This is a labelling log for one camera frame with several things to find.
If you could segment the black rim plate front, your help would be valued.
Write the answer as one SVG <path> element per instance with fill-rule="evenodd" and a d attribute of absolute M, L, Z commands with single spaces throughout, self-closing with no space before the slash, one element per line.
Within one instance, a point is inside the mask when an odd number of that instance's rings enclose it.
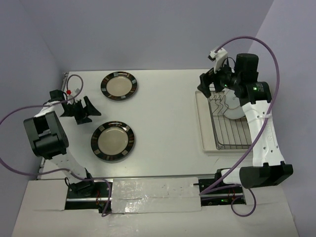
<path fill-rule="evenodd" d="M 94 155 L 110 163 L 125 159 L 134 145 L 134 131 L 128 124 L 121 121 L 110 121 L 98 126 L 90 141 Z"/>

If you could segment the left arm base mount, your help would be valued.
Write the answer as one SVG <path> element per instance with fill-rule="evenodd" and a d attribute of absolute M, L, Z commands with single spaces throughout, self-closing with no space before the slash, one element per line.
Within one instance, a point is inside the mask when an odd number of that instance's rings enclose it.
<path fill-rule="evenodd" d="M 64 179 L 68 187 L 65 210 L 97 210 L 102 213 L 107 202 L 112 182 L 107 185 L 104 181 L 80 181 L 76 184 L 70 184 L 69 179 Z"/>

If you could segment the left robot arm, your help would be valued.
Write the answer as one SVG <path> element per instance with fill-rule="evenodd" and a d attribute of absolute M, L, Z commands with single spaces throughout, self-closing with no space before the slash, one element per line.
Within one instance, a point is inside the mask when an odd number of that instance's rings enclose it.
<path fill-rule="evenodd" d="M 78 125 L 92 122 L 89 116 L 100 116 L 101 113 L 87 96 L 83 97 L 83 106 L 81 100 L 75 100 L 73 96 L 69 97 L 70 102 L 62 103 L 66 100 L 64 95 L 61 90 L 51 91 L 51 98 L 43 104 L 41 111 L 24 120 L 24 128 L 34 154 L 50 160 L 62 169 L 68 178 L 66 183 L 73 191 L 80 191 L 84 196 L 90 197 L 96 193 L 97 185 L 87 169 L 79 165 L 70 153 L 69 140 L 55 108 L 61 105 L 64 110 L 61 117 L 73 117 Z"/>

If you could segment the red and teal floral plate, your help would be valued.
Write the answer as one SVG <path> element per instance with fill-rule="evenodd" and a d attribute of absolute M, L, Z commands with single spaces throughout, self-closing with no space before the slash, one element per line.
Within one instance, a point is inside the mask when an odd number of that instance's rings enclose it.
<path fill-rule="evenodd" d="M 239 99 L 236 97 L 233 90 L 227 89 L 224 93 L 225 109 L 223 115 L 228 119 L 240 119 L 245 117 L 245 113 L 240 106 Z"/>

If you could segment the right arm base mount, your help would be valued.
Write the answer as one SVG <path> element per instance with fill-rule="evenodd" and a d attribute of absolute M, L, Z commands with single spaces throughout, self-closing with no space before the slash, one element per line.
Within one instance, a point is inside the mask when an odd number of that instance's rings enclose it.
<path fill-rule="evenodd" d="M 200 196 L 201 206 L 230 205 L 232 202 L 246 204 L 241 186 L 221 183 L 212 191 Z"/>

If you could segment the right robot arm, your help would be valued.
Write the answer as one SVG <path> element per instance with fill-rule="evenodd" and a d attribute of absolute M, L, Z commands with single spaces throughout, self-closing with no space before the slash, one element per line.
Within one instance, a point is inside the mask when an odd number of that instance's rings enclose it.
<path fill-rule="evenodd" d="M 253 159 L 251 166 L 222 169 L 221 177 L 214 182 L 215 189 L 225 193 L 232 185 L 246 189 L 277 186 L 293 174 L 293 166 L 285 162 L 277 142 L 270 110 L 273 102 L 270 88 L 266 82 L 258 81 L 259 58 L 255 54 L 240 53 L 231 68 L 227 57 L 226 52 L 210 53 L 208 58 L 215 66 L 200 75 L 197 88 L 206 98 L 211 96 L 211 84 L 216 92 L 223 89 L 234 92 L 248 123 Z"/>

